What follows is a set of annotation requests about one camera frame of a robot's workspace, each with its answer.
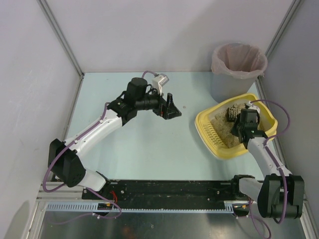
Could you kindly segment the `black litter scoop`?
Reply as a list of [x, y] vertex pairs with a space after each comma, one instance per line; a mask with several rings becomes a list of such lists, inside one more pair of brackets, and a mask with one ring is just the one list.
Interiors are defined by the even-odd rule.
[[227, 108], [226, 110], [226, 119], [228, 122], [235, 122], [238, 115], [241, 113], [241, 110], [244, 109], [245, 104], [234, 104]]

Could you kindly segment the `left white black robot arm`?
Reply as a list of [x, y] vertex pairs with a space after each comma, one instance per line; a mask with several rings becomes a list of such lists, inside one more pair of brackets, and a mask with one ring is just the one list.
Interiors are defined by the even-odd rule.
[[154, 74], [151, 84], [143, 77], [132, 78], [126, 90], [115, 100], [105, 103], [101, 116], [94, 123], [73, 137], [50, 143], [48, 171], [69, 188], [82, 186], [100, 191], [107, 184], [106, 177], [86, 169], [81, 159], [102, 139], [135, 118], [138, 111], [151, 110], [165, 120], [181, 116], [172, 94], [162, 92], [168, 81], [165, 74]]

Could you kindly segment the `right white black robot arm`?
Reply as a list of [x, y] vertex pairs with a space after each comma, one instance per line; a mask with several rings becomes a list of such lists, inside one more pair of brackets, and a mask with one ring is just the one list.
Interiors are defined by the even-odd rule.
[[263, 218], [272, 218], [278, 223], [285, 218], [300, 218], [304, 180], [288, 170], [271, 152], [266, 133], [258, 130], [259, 122], [259, 112], [254, 108], [245, 108], [241, 110], [231, 131], [254, 157], [264, 176], [263, 182], [252, 176], [235, 176], [238, 191], [257, 203]]

